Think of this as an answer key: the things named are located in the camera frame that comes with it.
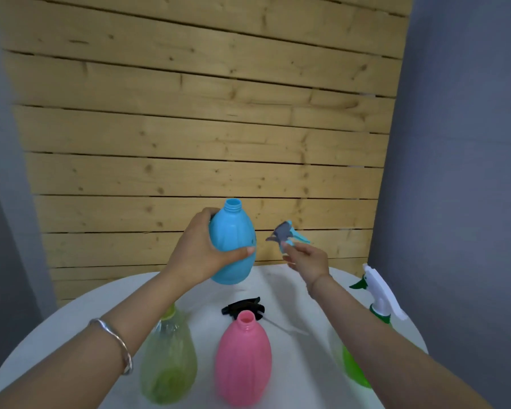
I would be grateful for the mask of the pink plastic bottle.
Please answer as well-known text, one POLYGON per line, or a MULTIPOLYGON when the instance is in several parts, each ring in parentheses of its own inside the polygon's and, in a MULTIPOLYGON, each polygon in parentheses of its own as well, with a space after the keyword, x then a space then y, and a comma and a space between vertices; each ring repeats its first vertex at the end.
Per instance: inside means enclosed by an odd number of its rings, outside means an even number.
POLYGON ((250 310, 241 311, 220 339, 215 359, 217 392, 233 407, 256 404, 272 373, 269 337, 250 310))

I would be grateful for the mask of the person's left hand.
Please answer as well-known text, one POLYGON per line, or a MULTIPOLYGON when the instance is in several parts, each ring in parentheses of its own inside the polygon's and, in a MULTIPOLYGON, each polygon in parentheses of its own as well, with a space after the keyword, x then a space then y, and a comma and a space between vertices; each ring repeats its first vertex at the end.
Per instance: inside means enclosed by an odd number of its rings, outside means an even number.
POLYGON ((209 233, 212 217, 218 208, 206 207, 190 221, 178 240, 166 266, 166 274, 186 292, 210 279, 221 268, 216 267, 216 252, 209 233))

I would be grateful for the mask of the grey blue spray trigger head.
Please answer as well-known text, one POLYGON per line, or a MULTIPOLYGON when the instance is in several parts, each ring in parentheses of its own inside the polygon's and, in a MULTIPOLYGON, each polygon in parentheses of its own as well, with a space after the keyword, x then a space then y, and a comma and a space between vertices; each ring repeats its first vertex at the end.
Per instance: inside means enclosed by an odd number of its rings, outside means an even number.
POLYGON ((311 243, 310 240, 308 240, 302 234, 298 233, 296 229, 294 229, 291 220, 286 220, 279 224, 279 226, 277 226, 275 230, 273 230, 271 236, 267 237, 265 240, 276 242, 282 254, 286 254, 284 248, 282 247, 283 243, 291 246, 294 246, 293 240, 305 244, 311 243))

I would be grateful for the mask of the green spray bottle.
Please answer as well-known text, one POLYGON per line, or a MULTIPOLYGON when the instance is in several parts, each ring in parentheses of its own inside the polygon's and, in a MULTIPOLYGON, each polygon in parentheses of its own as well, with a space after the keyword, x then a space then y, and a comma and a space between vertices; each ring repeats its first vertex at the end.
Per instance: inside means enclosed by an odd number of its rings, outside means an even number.
POLYGON ((332 357, 342 373, 359 386, 372 389, 363 371, 361 371, 359 365, 355 362, 353 355, 346 349, 340 337, 332 327, 328 328, 327 340, 332 357))

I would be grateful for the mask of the wooden plank panel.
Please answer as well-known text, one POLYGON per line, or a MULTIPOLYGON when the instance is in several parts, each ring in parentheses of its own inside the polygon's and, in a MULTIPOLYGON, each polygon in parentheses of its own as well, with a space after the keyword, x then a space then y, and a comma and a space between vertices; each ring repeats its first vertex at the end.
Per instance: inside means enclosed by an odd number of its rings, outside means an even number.
POLYGON ((0 62, 58 305, 158 271, 242 199, 367 261, 413 0, 0 0, 0 62))

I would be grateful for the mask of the person's right hand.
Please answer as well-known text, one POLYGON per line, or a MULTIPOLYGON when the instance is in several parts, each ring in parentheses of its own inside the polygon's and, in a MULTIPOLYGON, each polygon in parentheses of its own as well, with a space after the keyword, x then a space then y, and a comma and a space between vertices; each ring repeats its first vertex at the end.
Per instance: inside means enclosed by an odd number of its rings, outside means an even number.
POLYGON ((306 284, 309 294, 315 284, 330 277, 327 253, 306 243, 289 245, 282 242, 283 259, 296 271, 306 284))

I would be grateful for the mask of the yellow-green transparent bottle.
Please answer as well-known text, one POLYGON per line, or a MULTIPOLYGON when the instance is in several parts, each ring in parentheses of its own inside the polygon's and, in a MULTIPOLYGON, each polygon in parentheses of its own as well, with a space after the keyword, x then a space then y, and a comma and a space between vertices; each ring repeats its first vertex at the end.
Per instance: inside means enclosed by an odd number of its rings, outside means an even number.
POLYGON ((161 406, 184 399, 195 383, 198 362, 187 317, 175 303, 147 337, 143 352, 142 395, 161 406))

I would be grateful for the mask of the black spray trigger head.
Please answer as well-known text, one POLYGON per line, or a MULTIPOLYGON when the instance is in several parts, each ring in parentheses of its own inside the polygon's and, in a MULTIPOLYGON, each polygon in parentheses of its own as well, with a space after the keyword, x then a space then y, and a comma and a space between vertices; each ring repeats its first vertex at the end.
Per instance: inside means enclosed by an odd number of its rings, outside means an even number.
POLYGON ((266 317, 265 314, 266 309, 265 306, 260 303, 260 297, 248 298, 230 303, 221 309, 221 314, 224 316, 231 316, 232 319, 236 321, 242 311, 251 311, 254 314, 256 321, 259 322, 260 320, 263 320, 267 322, 269 325, 272 325, 275 328, 285 333, 288 333, 289 335, 300 334, 303 336, 309 336, 309 333, 306 330, 301 330, 295 326, 288 325, 285 323, 279 324, 277 322, 274 322, 270 318, 266 317))

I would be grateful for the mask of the white green spray trigger head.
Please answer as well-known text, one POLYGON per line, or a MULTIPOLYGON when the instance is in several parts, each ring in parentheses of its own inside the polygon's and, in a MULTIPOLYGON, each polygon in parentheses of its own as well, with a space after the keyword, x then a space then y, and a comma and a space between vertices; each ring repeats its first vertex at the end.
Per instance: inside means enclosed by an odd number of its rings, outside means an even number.
POLYGON ((375 268, 367 263, 362 265, 363 275, 350 289, 364 289, 373 297, 369 311, 386 324, 391 324, 391 316, 405 321, 409 317, 400 307, 393 291, 375 268))

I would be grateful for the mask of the person's right forearm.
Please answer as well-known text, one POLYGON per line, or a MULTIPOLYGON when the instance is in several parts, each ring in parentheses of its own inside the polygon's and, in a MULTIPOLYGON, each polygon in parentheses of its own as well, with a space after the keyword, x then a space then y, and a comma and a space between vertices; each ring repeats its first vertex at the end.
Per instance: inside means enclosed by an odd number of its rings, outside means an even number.
POLYGON ((386 409, 493 409, 464 381, 364 308, 330 275, 309 285, 386 409))

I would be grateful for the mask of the person's left forearm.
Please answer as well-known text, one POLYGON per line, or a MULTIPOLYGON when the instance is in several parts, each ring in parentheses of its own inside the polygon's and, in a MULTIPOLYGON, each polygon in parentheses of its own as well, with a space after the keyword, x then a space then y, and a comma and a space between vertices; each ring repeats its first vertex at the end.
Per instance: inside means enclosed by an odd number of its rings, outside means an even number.
POLYGON ((0 409, 97 409, 186 292, 165 269, 4 388, 0 409))

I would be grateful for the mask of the blue plastic bottle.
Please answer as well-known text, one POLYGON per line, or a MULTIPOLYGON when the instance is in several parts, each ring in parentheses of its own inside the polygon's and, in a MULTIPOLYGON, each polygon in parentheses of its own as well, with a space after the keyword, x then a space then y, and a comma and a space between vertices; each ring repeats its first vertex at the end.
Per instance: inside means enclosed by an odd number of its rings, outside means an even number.
MULTIPOLYGON (((210 239, 219 251, 232 251, 240 247, 255 247, 257 236, 250 217, 242 208, 240 199, 226 199, 223 208, 209 224, 210 239)), ((256 253, 220 269, 212 280, 222 285, 235 285, 250 274, 256 253)))

